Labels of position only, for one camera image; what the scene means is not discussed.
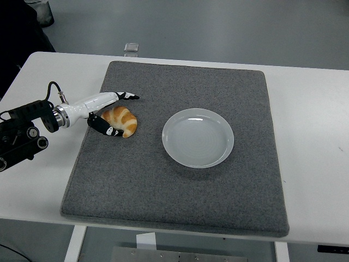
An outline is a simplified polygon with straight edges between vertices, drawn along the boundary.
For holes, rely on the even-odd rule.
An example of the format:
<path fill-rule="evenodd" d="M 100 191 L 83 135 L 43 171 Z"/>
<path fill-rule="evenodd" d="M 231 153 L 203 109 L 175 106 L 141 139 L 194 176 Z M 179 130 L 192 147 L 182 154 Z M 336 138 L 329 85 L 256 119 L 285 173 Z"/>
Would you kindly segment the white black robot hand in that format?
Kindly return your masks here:
<path fill-rule="evenodd" d="M 85 118 L 91 128 L 103 135 L 122 136 L 125 133 L 123 129 L 113 127 L 94 112 L 121 99 L 136 100 L 139 98 L 139 96 L 128 92 L 104 92 L 88 97 L 72 105 L 67 103 L 57 105 L 56 111 L 62 121 L 62 124 L 59 124 L 59 126 L 68 128 L 74 125 L 77 120 Z"/>

